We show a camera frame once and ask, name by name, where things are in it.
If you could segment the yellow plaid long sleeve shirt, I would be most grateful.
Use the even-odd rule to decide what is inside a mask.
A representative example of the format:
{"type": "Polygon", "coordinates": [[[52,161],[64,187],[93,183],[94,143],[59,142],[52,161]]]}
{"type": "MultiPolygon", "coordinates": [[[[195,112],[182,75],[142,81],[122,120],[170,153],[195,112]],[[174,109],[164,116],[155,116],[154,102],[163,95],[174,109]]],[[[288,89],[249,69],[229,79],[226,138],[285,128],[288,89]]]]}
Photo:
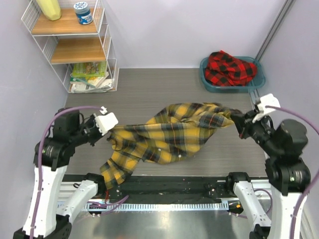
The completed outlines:
{"type": "Polygon", "coordinates": [[[194,156],[239,110],[218,103],[172,104],[145,124],[118,125],[108,142],[113,154],[100,172],[107,189],[128,179],[140,161],[169,164],[194,156]]]}

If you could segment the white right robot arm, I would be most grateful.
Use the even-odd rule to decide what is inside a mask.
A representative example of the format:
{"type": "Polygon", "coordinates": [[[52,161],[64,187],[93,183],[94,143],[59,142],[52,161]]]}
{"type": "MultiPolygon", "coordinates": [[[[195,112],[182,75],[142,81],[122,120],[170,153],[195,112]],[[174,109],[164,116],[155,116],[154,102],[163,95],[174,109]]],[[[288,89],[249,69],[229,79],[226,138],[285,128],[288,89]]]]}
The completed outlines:
{"type": "Polygon", "coordinates": [[[311,173],[301,158],[308,143],[306,127],[285,119],[277,128],[269,116],[254,118],[257,110],[233,114],[239,137],[251,137],[268,155],[265,171],[271,185],[272,216],[263,211],[254,193],[250,177],[244,172],[231,172],[226,177],[225,191],[237,197],[243,207],[251,231],[251,239],[297,239],[305,198],[300,196],[311,182],[311,173]]]}

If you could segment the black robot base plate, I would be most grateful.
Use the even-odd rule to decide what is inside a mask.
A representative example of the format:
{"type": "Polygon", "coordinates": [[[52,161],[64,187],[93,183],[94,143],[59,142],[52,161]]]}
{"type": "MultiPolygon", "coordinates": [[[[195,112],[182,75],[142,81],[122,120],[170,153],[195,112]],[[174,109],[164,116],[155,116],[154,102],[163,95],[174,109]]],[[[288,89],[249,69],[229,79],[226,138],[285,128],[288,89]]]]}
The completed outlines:
{"type": "Polygon", "coordinates": [[[127,204],[211,204],[235,199],[224,177],[131,176],[121,185],[95,197],[127,204]]]}

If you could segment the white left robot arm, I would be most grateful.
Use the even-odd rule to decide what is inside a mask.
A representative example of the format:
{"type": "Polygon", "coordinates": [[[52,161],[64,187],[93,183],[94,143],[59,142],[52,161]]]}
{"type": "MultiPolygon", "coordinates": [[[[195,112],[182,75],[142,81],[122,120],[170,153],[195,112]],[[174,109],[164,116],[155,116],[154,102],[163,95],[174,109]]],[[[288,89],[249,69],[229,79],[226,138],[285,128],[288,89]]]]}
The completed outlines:
{"type": "Polygon", "coordinates": [[[95,145],[118,120],[105,107],[97,108],[80,121],[83,107],[60,109],[48,123],[35,147],[34,189],[24,226],[14,232],[15,239],[67,239],[74,220],[91,198],[100,199],[106,193],[102,175],[88,173],[80,186],[61,207],[58,197],[62,180],[75,148],[89,143],[95,145]]]}

